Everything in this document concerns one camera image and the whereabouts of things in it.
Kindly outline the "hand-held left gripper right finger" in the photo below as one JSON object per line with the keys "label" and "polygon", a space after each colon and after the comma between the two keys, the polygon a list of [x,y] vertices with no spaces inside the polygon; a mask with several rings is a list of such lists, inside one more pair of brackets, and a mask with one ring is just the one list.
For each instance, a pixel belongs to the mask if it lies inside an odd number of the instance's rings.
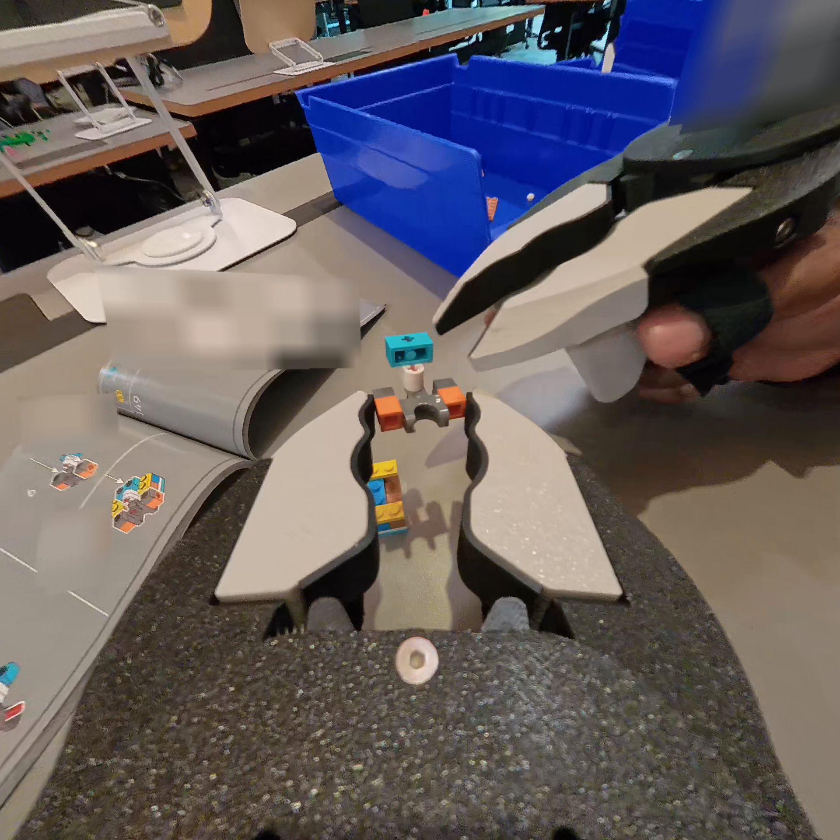
{"label": "hand-held left gripper right finger", "polygon": [[458,571],[481,601],[617,602],[623,588],[563,448],[498,397],[467,397]]}

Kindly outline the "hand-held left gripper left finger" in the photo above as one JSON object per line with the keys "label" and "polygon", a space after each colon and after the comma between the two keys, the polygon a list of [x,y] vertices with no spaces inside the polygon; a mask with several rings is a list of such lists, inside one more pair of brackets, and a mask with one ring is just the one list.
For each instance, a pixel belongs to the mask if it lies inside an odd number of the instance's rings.
{"label": "hand-held left gripper left finger", "polygon": [[373,396],[357,391],[283,443],[217,583],[219,602],[354,601],[379,570]]}

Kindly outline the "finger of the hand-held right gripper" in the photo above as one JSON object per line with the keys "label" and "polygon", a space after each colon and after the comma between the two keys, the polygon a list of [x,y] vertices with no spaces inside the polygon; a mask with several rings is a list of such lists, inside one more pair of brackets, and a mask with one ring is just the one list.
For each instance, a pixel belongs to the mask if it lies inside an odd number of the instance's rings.
{"label": "finger of the hand-held right gripper", "polygon": [[586,183],[519,220],[479,255],[434,315],[444,335],[598,245],[616,210],[606,183]]}
{"label": "finger of the hand-held right gripper", "polygon": [[648,305],[648,261],[750,193],[708,187],[632,211],[592,250],[507,299],[469,359],[530,361],[635,320]]}

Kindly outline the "yellow blue brown brick assembly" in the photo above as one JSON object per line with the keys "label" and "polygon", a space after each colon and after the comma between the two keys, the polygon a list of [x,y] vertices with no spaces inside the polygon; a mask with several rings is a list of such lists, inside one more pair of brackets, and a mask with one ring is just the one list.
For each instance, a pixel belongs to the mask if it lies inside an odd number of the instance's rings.
{"label": "yellow blue brown brick assembly", "polygon": [[407,530],[403,489],[395,459],[373,463],[368,482],[374,502],[377,532],[385,538]]}

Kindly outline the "teal grey orange brick assembly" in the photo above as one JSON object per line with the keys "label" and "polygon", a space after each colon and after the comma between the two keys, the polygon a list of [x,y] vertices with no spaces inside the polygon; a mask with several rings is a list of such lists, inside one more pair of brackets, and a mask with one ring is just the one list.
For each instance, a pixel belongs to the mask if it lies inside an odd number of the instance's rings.
{"label": "teal grey orange brick assembly", "polygon": [[426,387],[426,368],[434,360],[434,342],[427,332],[400,332],[385,337],[385,357],[400,374],[404,393],[391,387],[373,390],[374,411],[382,432],[415,430],[417,422],[446,427],[466,415],[467,397],[451,378]]}

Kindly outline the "brown-edged office desk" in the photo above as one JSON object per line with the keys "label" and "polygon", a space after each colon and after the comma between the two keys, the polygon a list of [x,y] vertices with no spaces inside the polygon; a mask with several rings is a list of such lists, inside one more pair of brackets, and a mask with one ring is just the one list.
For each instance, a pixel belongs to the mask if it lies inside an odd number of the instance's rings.
{"label": "brown-edged office desk", "polygon": [[271,54],[248,55],[181,70],[180,78],[157,93],[170,113],[198,118],[506,28],[543,10],[542,4],[449,9],[315,39],[312,46],[329,63],[299,76],[278,73],[279,61]]}
{"label": "brown-edged office desk", "polygon": [[64,113],[19,127],[2,126],[2,138],[33,136],[30,142],[7,149],[9,159],[32,186],[61,181],[165,146],[175,147],[161,119],[153,114],[147,124],[105,140],[80,139],[80,131],[77,116]]}

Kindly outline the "white desk stand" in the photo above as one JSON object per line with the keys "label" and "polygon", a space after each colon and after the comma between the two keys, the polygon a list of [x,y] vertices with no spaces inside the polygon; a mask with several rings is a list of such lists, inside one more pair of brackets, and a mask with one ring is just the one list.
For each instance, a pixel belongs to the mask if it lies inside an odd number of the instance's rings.
{"label": "white desk stand", "polygon": [[[104,79],[108,89],[116,98],[117,105],[103,107],[98,110],[90,110],[85,102],[80,99],[80,96],[70,83],[70,78],[91,70],[96,70]],[[57,76],[61,85],[69,93],[72,101],[81,113],[81,117],[76,119],[76,124],[87,126],[84,130],[76,132],[75,136],[80,140],[104,141],[117,134],[126,133],[152,123],[151,118],[139,115],[135,111],[135,108],[128,104],[113,79],[111,79],[109,72],[100,62],[94,62],[92,65],[72,67],[67,70],[58,70]]]}

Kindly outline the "blue plastic bin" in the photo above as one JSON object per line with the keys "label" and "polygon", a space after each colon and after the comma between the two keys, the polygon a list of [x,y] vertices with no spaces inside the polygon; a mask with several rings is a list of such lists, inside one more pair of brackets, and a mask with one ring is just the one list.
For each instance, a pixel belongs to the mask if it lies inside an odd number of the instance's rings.
{"label": "blue plastic bin", "polygon": [[[459,276],[553,190],[666,123],[676,86],[561,62],[441,56],[297,96],[335,197]],[[487,196],[499,199],[493,223]]]}

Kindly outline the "grey instruction booklet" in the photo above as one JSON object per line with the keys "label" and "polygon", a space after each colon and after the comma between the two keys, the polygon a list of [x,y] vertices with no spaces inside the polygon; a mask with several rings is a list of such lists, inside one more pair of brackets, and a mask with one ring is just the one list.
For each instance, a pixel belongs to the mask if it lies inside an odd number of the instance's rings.
{"label": "grey instruction booklet", "polygon": [[142,583],[216,488],[266,457],[291,372],[110,359],[93,415],[32,431],[2,467],[2,803],[66,725]]}

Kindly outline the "clear acrylic stand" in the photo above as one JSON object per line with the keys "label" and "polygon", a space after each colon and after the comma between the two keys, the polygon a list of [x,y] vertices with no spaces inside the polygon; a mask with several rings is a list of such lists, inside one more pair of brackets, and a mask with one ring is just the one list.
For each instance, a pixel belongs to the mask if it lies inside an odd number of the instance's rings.
{"label": "clear acrylic stand", "polygon": [[330,64],[309,42],[299,38],[272,41],[269,51],[280,62],[274,73],[285,77],[296,77]]}

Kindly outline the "light wooden chair back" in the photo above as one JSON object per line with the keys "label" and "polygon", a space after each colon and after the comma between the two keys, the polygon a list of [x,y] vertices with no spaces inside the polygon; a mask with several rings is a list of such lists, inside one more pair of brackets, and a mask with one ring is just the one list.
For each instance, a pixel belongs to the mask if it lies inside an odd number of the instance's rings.
{"label": "light wooden chair back", "polygon": [[317,29],[315,1],[238,1],[245,44],[254,55],[283,39],[310,41]]}
{"label": "light wooden chair back", "polygon": [[158,7],[170,32],[170,47],[188,46],[206,32],[213,1],[149,1]]}

